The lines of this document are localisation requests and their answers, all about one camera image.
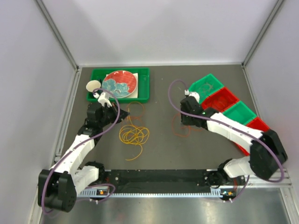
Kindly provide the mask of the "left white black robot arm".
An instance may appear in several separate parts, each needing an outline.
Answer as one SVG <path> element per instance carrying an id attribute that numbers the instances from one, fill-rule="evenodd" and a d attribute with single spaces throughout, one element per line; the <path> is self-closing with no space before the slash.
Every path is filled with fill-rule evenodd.
<path id="1" fill-rule="evenodd" d="M 50 169 L 43 169 L 38 176 L 38 205 L 45 213 L 51 210 L 71 211 L 78 195 L 91 183 L 101 185 L 105 182 L 103 165 L 88 162 L 83 168 L 79 166 L 102 135 L 107 133 L 104 127 L 112 128 L 128 115 L 129 112 L 115 103 L 111 107 L 100 103 L 88 105 L 84 123 L 70 148 L 56 164 Z"/>

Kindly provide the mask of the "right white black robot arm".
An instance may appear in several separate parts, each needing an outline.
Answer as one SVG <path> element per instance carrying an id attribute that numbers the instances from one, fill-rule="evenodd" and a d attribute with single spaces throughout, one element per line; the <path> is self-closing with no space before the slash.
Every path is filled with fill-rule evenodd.
<path id="1" fill-rule="evenodd" d="M 244 175 L 269 181 L 288 159 L 278 134 L 271 129 L 264 132 L 250 128 L 214 108 L 203 109 L 194 96 L 181 100 L 180 110 L 183 124 L 219 134 L 248 153 L 239 159 L 228 159 L 219 166 L 218 179 L 222 184 L 228 185 Z"/>

